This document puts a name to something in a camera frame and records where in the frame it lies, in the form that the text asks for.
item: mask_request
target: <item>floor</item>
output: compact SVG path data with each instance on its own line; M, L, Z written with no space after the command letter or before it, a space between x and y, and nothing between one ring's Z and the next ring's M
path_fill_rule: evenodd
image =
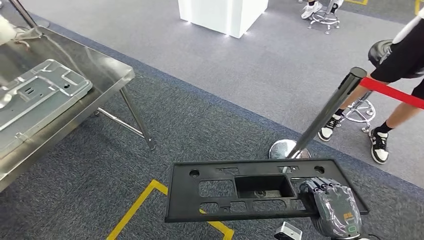
M306 28L296 1L270 0L265 14L235 39L179 20L176 1L75 0L66 7L63 1L22 2L29 11L122 53L100 49L138 71L128 87L159 145L149 152L108 119L89 119L0 194L2 239L104 239L152 179L167 184L172 162L266 157L275 140L299 137L351 67L372 70L369 46L392 38L414 16L415 5L345 2L338 12L341 28L325 35L321 27ZM75 37L60 26L52 25ZM162 73L147 74L152 69L144 64ZM416 83L393 86L410 92ZM371 101L377 107L373 125L397 104L378 94ZM119 99L106 107L130 120ZM419 229L424 154L417 144L423 137L416 134L424 130L423 118L420 114L409 122L412 127L393 131L391 161L384 166L372 162L367 137L353 123L343 124L328 145L310 146L315 156L336 158L347 169L373 211L364 218L365 228L382 239L424 237ZM223 139L229 144L222 145ZM165 199L154 191L118 239L223 237L207 223L163 223L158 213ZM301 226L306 239L322 239L308 220L290 221ZM235 231L234 239L271 239L280 222L224 224Z
M153 180L156 188L117 231L116 239L273 239L283 219L226 221L219 226L164 223L167 197L162 191L166 193L172 163L264 159L274 141L298 138L298 132L60 26L51 29L134 67L129 94L157 146L150 151L142 139L110 119L90 117L0 193L0 239L112 240L113 229ZM119 94L103 108L135 124ZM381 239L424 238L424 189L318 141L309 149L315 157L337 159L369 205L363 233ZM205 190L208 195L222 191ZM307 218L284 221L302 229L303 240L326 240Z
M270 0L247 34L235 39L180 20L178 3L172 0L74 0L66 8L62 1L22 2L41 17L298 132L351 67L373 69L367 62L369 47L393 38L415 8L413 1L345 2L338 11L341 28L325 35L323 26L306 28L296 1ZM409 93L416 84L407 80L393 86ZM398 104L379 94L370 100L377 108L373 127ZM424 131L423 120L420 114L391 133L390 162L379 166L420 187L424 154L417 143L424 136L416 133ZM374 165L361 127L343 124L328 144Z

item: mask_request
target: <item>robot finger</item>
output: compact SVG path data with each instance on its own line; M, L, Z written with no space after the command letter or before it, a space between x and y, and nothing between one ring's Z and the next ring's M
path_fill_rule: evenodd
M334 180L334 179L329 179L331 181L331 183L329 184L331 187L332 186L341 186L340 182Z
M300 186L301 192L309 192L309 193L316 193L317 191L321 191L320 187L312 180L306 180L302 183Z
M311 180L316 184L316 186L321 190L326 190L329 186L324 181L325 178L322 177L314 177Z

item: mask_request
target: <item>white box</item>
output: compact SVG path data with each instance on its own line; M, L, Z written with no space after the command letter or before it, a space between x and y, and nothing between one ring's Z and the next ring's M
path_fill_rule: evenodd
M268 0L178 0L182 20L241 38L268 8Z

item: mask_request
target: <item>stanchion post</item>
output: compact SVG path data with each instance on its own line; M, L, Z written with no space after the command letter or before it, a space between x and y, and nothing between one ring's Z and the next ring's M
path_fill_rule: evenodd
M314 139L320 129L339 109L340 105L348 98L348 95L355 89L360 81L367 76L367 72L360 67L353 67L349 74L341 82L338 89L333 93L327 101L321 112L316 116L311 125L302 134L297 141L296 146L288 154L287 158L296 158L296 155L305 149L309 142Z

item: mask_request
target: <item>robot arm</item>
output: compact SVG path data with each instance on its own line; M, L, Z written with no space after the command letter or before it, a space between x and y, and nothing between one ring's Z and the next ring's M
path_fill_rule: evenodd
M361 215L352 190L333 179L313 177L300 185L300 192L314 202L319 216L311 217L313 226L332 240L367 240L361 238ZM275 233L279 240L301 240L302 231L287 222Z

